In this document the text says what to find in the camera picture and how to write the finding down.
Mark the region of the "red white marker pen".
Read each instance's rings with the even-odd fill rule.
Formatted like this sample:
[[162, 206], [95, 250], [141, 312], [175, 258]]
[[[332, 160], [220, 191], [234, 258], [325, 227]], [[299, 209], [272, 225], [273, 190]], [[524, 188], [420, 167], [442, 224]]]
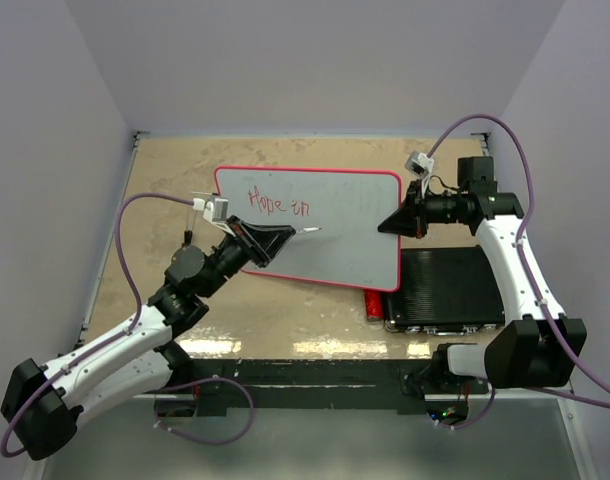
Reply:
[[314, 233], [322, 230], [322, 227], [304, 227], [296, 230], [297, 235]]

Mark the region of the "pink framed whiteboard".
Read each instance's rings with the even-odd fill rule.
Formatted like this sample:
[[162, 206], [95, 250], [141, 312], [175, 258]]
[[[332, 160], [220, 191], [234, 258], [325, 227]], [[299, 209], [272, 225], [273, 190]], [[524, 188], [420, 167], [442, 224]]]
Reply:
[[402, 180], [387, 170], [219, 167], [217, 190], [245, 222], [322, 227], [296, 235], [266, 268], [246, 273], [391, 292], [400, 285], [399, 236], [378, 225], [400, 205]]

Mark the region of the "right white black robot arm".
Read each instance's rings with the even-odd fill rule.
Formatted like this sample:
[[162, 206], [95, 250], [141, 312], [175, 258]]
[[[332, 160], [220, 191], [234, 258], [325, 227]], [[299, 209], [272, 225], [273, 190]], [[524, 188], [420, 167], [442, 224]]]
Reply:
[[459, 159], [458, 187], [441, 195], [428, 191], [431, 157], [415, 151], [405, 167], [416, 178], [379, 232], [422, 238], [431, 224], [467, 226], [490, 264], [505, 317], [503, 330], [486, 346], [440, 345], [430, 369], [433, 386], [451, 393], [466, 377], [497, 389], [564, 386], [587, 330], [582, 320], [567, 316], [550, 292], [525, 231], [526, 215], [515, 194], [499, 191], [493, 159]]

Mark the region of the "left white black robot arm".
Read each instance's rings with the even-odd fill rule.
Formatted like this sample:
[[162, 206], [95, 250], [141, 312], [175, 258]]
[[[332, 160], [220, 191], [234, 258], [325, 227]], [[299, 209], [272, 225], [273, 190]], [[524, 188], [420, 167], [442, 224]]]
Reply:
[[39, 364], [27, 359], [11, 373], [1, 405], [20, 452], [43, 460], [66, 445], [83, 424], [147, 391], [185, 390], [192, 380], [186, 352], [175, 338], [209, 311], [205, 299], [246, 264], [265, 268], [297, 231], [229, 217], [211, 253], [183, 244], [164, 272], [164, 283], [146, 304], [96, 340]]

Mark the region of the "black ribbed case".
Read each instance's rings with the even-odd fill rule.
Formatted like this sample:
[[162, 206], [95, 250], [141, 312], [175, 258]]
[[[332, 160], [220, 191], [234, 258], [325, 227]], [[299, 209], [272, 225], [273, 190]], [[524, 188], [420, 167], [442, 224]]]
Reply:
[[381, 295], [390, 332], [463, 335], [505, 323], [489, 261], [479, 246], [406, 248], [400, 285]]

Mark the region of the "red glitter microphone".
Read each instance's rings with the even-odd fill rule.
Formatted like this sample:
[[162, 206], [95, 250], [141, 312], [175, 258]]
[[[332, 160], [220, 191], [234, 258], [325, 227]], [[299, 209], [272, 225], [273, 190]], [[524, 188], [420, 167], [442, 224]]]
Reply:
[[364, 290], [365, 316], [368, 321], [383, 320], [382, 296], [376, 290]]

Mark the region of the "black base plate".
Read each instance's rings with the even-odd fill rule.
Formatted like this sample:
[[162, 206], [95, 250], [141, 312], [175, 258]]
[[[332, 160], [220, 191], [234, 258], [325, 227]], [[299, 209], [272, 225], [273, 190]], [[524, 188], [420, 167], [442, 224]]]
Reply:
[[425, 402], [457, 405], [488, 387], [477, 380], [434, 374], [428, 360], [195, 359], [196, 380], [230, 379], [258, 409], [390, 410], [423, 415]]

